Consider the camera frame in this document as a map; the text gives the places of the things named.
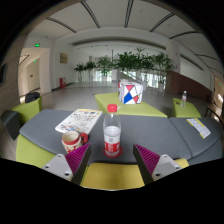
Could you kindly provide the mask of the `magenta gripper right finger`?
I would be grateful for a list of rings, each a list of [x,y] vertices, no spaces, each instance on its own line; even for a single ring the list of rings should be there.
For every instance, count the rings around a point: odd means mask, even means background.
[[[133,154],[145,185],[182,169],[182,167],[167,154],[158,155],[137,144],[133,145]]]

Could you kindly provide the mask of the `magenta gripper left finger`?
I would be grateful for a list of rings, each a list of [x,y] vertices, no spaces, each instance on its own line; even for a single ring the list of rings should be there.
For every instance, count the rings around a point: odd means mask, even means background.
[[[91,155],[91,144],[85,144],[72,152],[57,154],[42,169],[65,180],[80,185]]]

